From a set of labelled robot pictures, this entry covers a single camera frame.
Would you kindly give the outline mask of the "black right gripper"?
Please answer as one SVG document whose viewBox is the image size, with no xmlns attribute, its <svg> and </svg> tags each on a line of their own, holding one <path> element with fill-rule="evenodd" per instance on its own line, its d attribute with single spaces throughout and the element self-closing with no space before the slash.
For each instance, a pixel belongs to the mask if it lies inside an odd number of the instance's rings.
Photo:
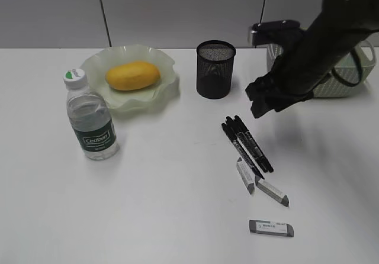
<svg viewBox="0 0 379 264">
<path fill-rule="evenodd" d="M 260 118 L 273 109 L 281 112 L 288 107 L 314 98 L 313 91 L 301 91 L 300 94 L 290 90 L 292 82 L 290 74 L 285 71 L 289 59 L 287 55 L 279 55 L 272 65 L 271 70 L 264 76 L 258 77 L 245 89 L 250 101 L 251 112 L 255 118 Z"/>
</svg>

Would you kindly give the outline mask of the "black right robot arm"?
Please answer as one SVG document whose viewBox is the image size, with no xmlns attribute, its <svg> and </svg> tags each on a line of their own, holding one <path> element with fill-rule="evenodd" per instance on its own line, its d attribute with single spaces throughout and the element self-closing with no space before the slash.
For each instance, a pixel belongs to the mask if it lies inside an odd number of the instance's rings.
<svg viewBox="0 0 379 264">
<path fill-rule="evenodd" d="M 283 49 L 272 69 L 245 89 L 253 116 L 312 99 L 314 88 L 338 61 L 376 32 L 378 0 L 323 0 L 320 14 L 306 30 L 294 20 L 251 26 L 254 46 L 274 43 Z"/>
</svg>

